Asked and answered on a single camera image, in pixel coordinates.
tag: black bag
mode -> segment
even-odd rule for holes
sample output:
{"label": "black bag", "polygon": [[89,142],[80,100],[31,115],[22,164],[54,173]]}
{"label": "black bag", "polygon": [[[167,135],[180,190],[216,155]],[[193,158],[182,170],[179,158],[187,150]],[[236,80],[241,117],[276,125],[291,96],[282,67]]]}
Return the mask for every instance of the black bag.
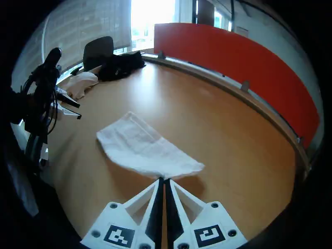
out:
{"label": "black bag", "polygon": [[96,74],[100,81],[113,81],[122,79],[131,74],[131,72],[138,68],[143,68],[145,63],[142,59],[141,52],[125,55],[112,55],[104,63],[99,73]]}

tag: curved desk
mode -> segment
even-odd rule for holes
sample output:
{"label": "curved desk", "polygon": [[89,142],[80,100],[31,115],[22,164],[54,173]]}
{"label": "curved desk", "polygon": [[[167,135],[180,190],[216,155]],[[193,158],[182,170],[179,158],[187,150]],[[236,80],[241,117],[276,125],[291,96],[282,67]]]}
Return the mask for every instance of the curved desk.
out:
{"label": "curved desk", "polygon": [[[130,77],[99,83],[79,100],[81,120],[59,121],[49,136],[50,171],[68,219],[83,237],[105,205],[124,203],[152,179],[112,163],[96,132],[136,113],[205,164],[176,181],[205,202],[220,201],[247,240],[290,201],[295,152],[255,110],[223,90],[175,69],[147,63]],[[163,247],[166,247],[166,216]]]}

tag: black chair backrest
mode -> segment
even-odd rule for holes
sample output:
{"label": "black chair backrest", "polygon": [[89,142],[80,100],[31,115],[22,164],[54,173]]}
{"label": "black chair backrest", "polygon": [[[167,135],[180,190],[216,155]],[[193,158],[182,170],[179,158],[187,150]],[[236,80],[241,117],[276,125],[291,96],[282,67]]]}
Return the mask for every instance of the black chair backrest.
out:
{"label": "black chair backrest", "polygon": [[101,37],[86,44],[83,54],[84,71],[103,65],[113,55],[114,44],[110,36]]}

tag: red panel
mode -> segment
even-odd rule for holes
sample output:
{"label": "red panel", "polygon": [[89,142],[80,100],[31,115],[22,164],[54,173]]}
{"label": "red panel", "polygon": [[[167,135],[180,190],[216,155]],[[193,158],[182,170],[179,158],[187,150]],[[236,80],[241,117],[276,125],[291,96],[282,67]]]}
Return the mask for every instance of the red panel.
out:
{"label": "red panel", "polygon": [[274,53],[236,33],[207,25],[157,24],[154,52],[209,68],[242,83],[276,109],[307,148],[319,116],[298,76]]}

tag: white cloth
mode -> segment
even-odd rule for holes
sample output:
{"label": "white cloth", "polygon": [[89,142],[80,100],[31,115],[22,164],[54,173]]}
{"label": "white cloth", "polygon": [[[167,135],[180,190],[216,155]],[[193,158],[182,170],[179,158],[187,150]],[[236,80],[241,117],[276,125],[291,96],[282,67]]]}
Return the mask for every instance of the white cloth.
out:
{"label": "white cloth", "polygon": [[97,138],[113,162],[145,176],[178,178],[204,168],[132,112],[97,132]]}
{"label": "white cloth", "polygon": [[61,86],[62,89],[67,91],[72,98],[78,100],[84,97],[84,90],[91,88],[98,83],[98,77],[90,72],[82,72],[68,81],[67,84]]}

